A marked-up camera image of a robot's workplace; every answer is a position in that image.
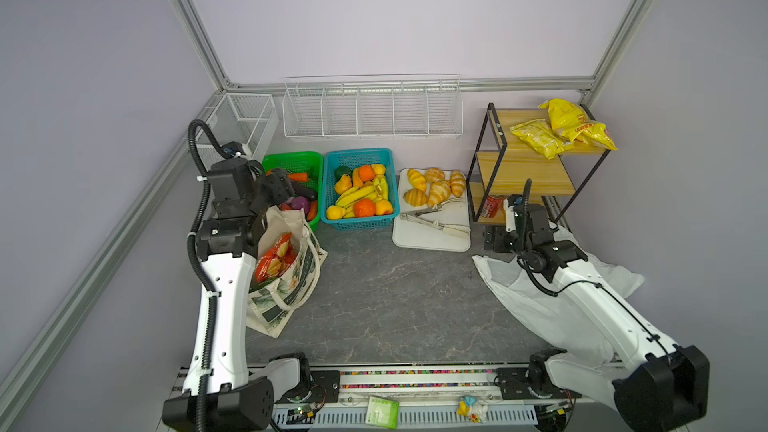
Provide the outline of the red snack bag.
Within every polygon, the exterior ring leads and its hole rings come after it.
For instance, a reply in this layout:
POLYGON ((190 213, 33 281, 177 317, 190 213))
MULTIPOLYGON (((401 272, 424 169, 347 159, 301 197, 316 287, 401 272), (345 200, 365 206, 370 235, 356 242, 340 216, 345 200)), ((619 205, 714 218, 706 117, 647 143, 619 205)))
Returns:
POLYGON ((259 259, 254 271, 255 283, 260 285, 280 277, 294 263, 297 252, 293 245, 293 234, 283 234, 259 259))

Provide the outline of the white plastic grocery bag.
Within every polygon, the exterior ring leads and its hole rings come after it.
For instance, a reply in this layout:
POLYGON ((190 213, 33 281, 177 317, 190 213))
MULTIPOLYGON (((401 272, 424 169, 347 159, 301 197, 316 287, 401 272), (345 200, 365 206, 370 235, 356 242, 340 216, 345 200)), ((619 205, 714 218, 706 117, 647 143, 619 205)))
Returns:
POLYGON ((536 289, 512 256, 475 255, 473 261, 503 307, 535 335, 593 364, 619 359, 618 350, 571 298, 549 297, 536 289))

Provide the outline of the cream canvas tote bag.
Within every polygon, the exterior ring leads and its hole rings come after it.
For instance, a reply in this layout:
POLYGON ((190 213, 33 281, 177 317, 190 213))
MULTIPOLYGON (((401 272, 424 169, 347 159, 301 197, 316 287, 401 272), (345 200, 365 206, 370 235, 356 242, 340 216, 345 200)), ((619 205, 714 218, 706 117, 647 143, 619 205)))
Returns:
POLYGON ((266 336, 280 336, 292 315, 313 294, 319 283, 327 252, 300 211, 272 207, 267 229, 259 242, 259 259, 285 233, 293 234, 297 252, 294 263, 280 277, 257 285, 252 278, 246 301, 246 326, 266 336))

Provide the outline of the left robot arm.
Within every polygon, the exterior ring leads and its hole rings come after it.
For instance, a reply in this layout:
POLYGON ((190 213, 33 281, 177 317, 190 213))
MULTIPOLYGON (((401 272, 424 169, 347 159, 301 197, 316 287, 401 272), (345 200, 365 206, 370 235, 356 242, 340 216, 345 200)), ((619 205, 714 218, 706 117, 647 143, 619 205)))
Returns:
POLYGON ((246 301, 267 234, 267 214, 295 196, 288 175, 221 145, 194 119, 187 144, 202 181, 202 197, 186 237, 187 256, 201 284, 193 357, 181 394, 163 404, 174 431, 260 431, 273 425, 282 399, 312 395, 308 359, 271 359, 253 375, 246 361, 246 301))

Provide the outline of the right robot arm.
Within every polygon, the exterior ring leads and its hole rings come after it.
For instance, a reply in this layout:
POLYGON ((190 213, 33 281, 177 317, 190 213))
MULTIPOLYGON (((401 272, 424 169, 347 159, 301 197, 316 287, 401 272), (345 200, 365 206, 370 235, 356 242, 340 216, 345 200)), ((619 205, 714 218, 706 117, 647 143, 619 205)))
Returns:
POLYGON ((553 300, 573 304, 608 342, 614 358, 593 364, 556 345, 530 356, 518 383, 535 397, 576 392, 615 410, 633 431, 672 431, 706 416, 710 362, 645 319, 602 277, 571 240, 558 240, 544 206, 525 183, 507 214, 502 243, 522 280, 553 300))

